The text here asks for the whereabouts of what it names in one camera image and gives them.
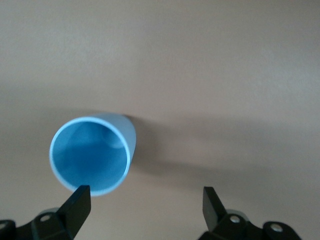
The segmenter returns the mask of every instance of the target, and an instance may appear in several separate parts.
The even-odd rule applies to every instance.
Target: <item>cup rim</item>
[[[64,125],[62,125],[59,130],[55,133],[51,144],[50,144],[50,149],[49,149],[49,160],[50,160],[50,165],[51,165],[51,169],[54,173],[54,175],[56,176],[56,178],[59,180],[59,182],[64,185],[67,189],[69,189],[70,191],[74,192],[79,186],[74,186],[72,184],[70,184],[58,171],[55,163],[54,163],[54,156],[53,156],[53,150],[54,150],[54,146],[55,146],[55,142],[58,138],[58,136],[60,135],[60,133],[62,131],[64,131],[66,128],[68,128],[69,126],[73,125],[73,124],[77,124],[77,123],[94,123],[94,124],[99,124],[102,125],[106,128],[108,128],[109,130],[111,130],[114,134],[116,134],[116,136],[120,139],[120,141],[122,142],[124,149],[125,149],[125,153],[126,153],[126,166],[125,166],[125,170],[123,172],[122,177],[112,186],[107,187],[105,189],[101,189],[101,190],[91,190],[91,196],[92,197],[97,197],[97,196],[101,196],[101,195],[105,195],[108,194],[110,192],[112,192],[114,189],[116,189],[126,178],[128,171],[129,171],[129,167],[130,167],[130,150],[129,150],[129,146],[128,143],[125,139],[125,137],[123,136],[123,134],[110,122],[101,119],[99,117],[96,116],[82,116],[82,117],[77,117],[75,119],[72,119],[68,122],[66,122]]]

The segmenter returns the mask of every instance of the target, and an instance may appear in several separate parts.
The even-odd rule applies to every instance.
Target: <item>black plastic part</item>
[[[90,187],[80,186],[56,212],[74,238],[91,211]]]
[[[228,214],[213,187],[203,189],[202,210],[208,231],[199,240],[301,240],[282,222],[269,221],[261,229],[238,214]]]
[[[0,220],[0,239],[11,240],[16,234],[16,223],[12,220]]]
[[[73,240],[90,210],[90,187],[82,185],[57,212],[40,214],[17,228],[14,221],[1,220],[0,240]]]
[[[205,186],[203,188],[202,212],[210,232],[215,229],[218,222],[220,222],[227,214],[224,205],[220,201],[214,188],[211,186]]]

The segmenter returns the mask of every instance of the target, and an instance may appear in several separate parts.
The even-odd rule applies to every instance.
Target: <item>screw hole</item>
[[[51,215],[47,214],[40,218],[40,222],[45,222],[51,218]]]
[[[240,218],[237,217],[236,215],[232,215],[232,216],[230,217],[230,220],[231,220],[231,222],[233,222],[233,223],[235,223],[235,224],[240,223]]]
[[[273,231],[281,233],[283,231],[282,227],[279,224],[273,223],[270,226]]]

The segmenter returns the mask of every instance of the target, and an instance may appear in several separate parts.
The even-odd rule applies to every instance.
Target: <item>plastic cup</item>
[[[89,185],[91,196],[116,189],[126,178],[136,147],[136,131],[120,114],[75,118],[54,135],[49,151],[56,178],[75,191]]]

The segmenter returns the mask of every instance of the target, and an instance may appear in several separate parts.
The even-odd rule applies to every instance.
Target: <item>white table surface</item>
[[[320,1],[1,1],[0,219],[71,195],[49,145],[98,112],[131,116],[137,147],[77,240],[196,240],[203,186],[320,239]]]

